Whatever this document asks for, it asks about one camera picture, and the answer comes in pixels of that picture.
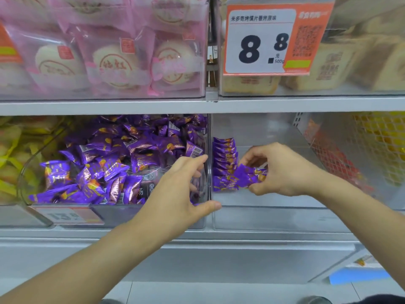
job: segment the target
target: forearm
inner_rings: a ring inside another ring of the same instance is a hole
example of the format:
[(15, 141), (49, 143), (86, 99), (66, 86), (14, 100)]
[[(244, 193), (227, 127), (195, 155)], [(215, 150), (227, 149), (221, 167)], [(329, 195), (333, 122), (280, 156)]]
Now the forearm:
[(131, 224), (116, 227), (98, 242), (0, 297), (0, 302), (98, 303), (160, 246)]
[(405, 216), (332, 175), (324, 178), (314, 197), (345, 223), (405, 289)]

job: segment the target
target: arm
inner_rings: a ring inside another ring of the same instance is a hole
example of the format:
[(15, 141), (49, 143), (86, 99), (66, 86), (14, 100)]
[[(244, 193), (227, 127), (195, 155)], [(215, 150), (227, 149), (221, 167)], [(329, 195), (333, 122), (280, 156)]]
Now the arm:
[(253, 184), (256, 195), (309, 195), (331, 209), (392, 278), (405, 289), (405, 216), (327, 173), (279, 143), (252, 147), (240, 160), (249, 166), (268, 164), (263, 183)]
[(190, 203), (190, 180), (207, 156), (182, 157), (128, 223), (0, 297), (11, 303), (99, 303), (142, 260), (221, 204)]

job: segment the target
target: person's left hand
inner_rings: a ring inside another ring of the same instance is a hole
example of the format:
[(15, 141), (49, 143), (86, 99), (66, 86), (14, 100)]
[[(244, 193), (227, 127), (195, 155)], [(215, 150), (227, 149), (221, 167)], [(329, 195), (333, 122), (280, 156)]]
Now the person's left hand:
[(163, 245), (180, 236), (204, 216), (221, 209), (217, 201), (194, 206), (190, 203), (190, 181), (200, 177), (208, 156), (180, 157), (167, 171), (132, 222)]

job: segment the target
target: tile grout line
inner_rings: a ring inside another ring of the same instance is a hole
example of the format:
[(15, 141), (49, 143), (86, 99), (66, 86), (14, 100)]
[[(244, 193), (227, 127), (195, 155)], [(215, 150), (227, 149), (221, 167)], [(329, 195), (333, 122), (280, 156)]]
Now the tile grout line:
[(129, 293), (128, 293), (128, 298), (127, 298), (126, 304), (128, 304), (129, 296), (131, 295), (131, 290), (132, 290), (132, 285), (133, 284), (134, 284), (134, 282), (131, 282), (131, 287), (129, 288)]
[(357, 297), (358, 297), (359, 301), (361, 301), (361, 298), (360, 298), (360, 296), (359, 296), (358, 293), (357, 293), (356, 287), (353, 285), (352, 282), (351, 282), (351, 284), (352, 284), (352, 286), (353, 286), (354, 291), (355, 291), (356, 294), (357, 294)]

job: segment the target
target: hand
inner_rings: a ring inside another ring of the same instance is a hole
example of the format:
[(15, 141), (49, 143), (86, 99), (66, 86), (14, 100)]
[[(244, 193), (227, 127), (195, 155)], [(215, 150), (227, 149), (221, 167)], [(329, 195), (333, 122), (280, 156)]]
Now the hand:
[(163, 245), (177, 238), (187, 228), (204, 216), (221, 209), (217, 201), (207, 201), (198, 206), (190, 203), (192, 177), (200, 177), (208, 156), (180, 157), (155, 187), (147, 202), (132, 219), (142, 230)]
[(239, 164), (259, 167), (266, 162), (269, 170), (266, 180), (249, 187), (256, 195), (314, 196), (322, 186), (320, 182), (330, 175), (280, 143), (251, 147)]

